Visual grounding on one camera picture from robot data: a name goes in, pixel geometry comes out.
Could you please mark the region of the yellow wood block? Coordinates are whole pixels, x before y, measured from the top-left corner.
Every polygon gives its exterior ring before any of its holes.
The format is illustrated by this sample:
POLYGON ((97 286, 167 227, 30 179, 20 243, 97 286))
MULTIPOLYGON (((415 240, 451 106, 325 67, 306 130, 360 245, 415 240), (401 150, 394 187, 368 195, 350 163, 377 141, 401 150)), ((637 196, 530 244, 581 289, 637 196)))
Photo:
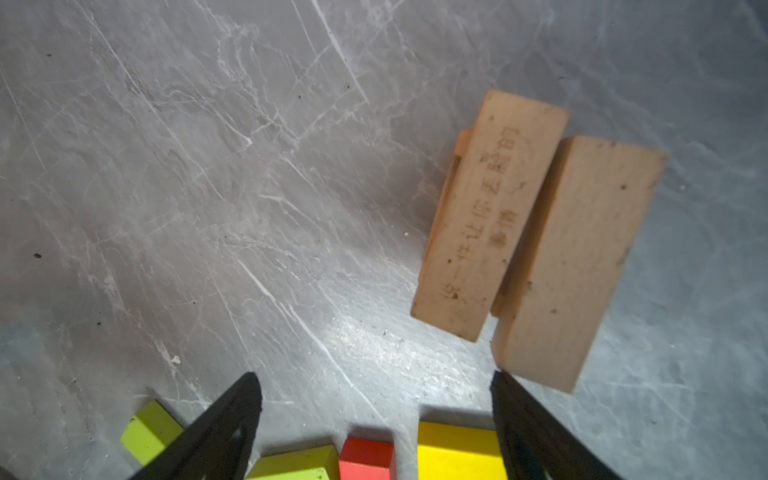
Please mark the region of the yellow wood block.
POLYGON ((417 457, 419 480, 507 480, 493 430, 421 421, 417 457))

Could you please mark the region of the red wood block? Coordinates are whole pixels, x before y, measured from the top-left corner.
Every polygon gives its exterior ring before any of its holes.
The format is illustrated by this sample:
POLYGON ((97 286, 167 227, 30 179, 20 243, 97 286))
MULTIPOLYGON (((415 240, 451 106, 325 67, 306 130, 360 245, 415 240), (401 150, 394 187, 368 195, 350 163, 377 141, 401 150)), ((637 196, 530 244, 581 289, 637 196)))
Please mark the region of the red wood block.
POLYGON ((360 438, 348 438, 339 456, 341 480, 396 480, 395 446, 360 438))

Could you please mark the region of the wooden arch block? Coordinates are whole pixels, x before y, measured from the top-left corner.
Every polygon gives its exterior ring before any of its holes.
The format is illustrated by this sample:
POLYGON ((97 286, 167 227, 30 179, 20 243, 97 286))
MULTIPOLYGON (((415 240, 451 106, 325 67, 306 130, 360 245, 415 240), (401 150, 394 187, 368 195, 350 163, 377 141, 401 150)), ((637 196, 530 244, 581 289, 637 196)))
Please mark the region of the wooden arch block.
POLYGON ((441 225, 441 222, 442 222, 441 217, 443 215, 443 210, 444 210, 445 204, 447 202, 447 197, 449 196, 449 193, 451 191, 451 188, 452 188, 452 185, 453 185, 453 182, 454 182, 454 179, 455 179, 455 175, 456 175, 456 173, 458 171, 460 162, 461 162, 462 158, 466 155, 469 143, 471 141, 471 137, 472 137, 472 130, 471 129, 464 129, 464 130, 462 130, 459 133, 458 137, 457 137, 457 141, 456 141, 456 145, 455 145, 454 153, 453 153, 453 161, 451 163, 450 168, 448 169, 448 172, 447 172, 447 175, 446 175, 446 178, 445 178, 445 182, 444 182, 444 185, 443 185, 443 188, 442 188, 442 191, 441 191, 440 199, 439 199, 439 202, 438 202, 438 205, 437 205, 437 210, 436 210, 436 213, 435 213, 434 221, 432 223, 432 227, 431 227, 431 230, 430 230, 430 234, 429 234, 429 238, 428 238, 428 242, 427 242, 426 253, 425 253, 425 259, 428 258, 429 253, 430 253, 431 248, 432 248, 432 244, 433 244, 433 242, 434 242, 434 240, 436 238, 437 232, 440 229, 440 225, 441 225))

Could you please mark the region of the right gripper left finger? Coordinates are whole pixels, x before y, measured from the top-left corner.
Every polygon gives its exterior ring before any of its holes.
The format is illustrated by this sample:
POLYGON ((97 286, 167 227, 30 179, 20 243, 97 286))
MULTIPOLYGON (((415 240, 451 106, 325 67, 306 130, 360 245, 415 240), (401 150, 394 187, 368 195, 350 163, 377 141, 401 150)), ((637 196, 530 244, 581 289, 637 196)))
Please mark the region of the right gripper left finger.
POLYGON ((132 479, 245 478, 262 400, 257 375, 243 374, 132 479))

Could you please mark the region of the printed natural wood plank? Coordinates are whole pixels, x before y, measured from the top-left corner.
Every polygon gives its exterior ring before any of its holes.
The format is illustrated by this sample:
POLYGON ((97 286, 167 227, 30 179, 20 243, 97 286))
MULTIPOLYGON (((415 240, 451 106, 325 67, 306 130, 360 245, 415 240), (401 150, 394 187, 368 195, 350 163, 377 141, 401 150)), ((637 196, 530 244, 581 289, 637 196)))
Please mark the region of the printed natural wood plank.
POLYGON ((414 318, 478 339, 568 120, 564 108, 488 91, 422 265, 414 318))

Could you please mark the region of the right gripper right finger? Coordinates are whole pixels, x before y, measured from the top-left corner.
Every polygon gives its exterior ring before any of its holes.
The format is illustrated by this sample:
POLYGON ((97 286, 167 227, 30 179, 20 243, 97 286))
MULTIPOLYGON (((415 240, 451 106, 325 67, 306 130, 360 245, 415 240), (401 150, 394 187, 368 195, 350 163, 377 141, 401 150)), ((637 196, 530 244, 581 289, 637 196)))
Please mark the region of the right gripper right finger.
POLYGON ((510 374, 495 372, 490 391, 509 479, 620 479, 510 374))

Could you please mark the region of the plain natural wood plank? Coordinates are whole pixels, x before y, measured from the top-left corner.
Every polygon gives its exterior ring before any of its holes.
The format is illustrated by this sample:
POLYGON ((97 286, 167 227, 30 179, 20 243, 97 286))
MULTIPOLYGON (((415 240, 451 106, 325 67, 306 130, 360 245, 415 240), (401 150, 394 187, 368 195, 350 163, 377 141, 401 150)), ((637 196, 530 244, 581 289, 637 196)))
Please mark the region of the plain natural wood plank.
POLYGON ((560 143, 493 310, 500 369, 573 391, 665 166, 641 146, 560 143))

